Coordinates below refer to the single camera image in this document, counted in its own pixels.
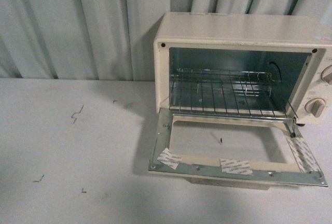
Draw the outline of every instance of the oven door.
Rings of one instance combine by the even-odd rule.
[[[162,108],[148,170],[230,187],[327,187],[295,118],[212,117]]]

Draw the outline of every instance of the white table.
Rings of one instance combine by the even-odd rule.
[[[0,106],[0,223],[332,220],[331,187],[260,191],[149,174],[153,82],[0,79]],[[300,131],[332,186],[331,120],[330,110]]]

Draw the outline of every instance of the white toaster oven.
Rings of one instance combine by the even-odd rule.
[[[301,16],[166,13],[149,171],[247,188],[327,186],[297,125],[332,101],[332,29]]]

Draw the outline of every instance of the white knob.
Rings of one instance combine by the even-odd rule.
[[[309,101],[305,109],[308,113],[312,114],[315,118],[319,118],[325,108],[325,101],[320,98],[315,98]]]
[[[321,78],[323,81],[332,85],[332,65],[324,69],[322,72]]]

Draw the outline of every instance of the oven rack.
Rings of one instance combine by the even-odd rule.
[[[289,119],[296,116],[293,107],[278,98],[285,85],[266,72],[178,69],[170,75],[169,110],[191,115]]]

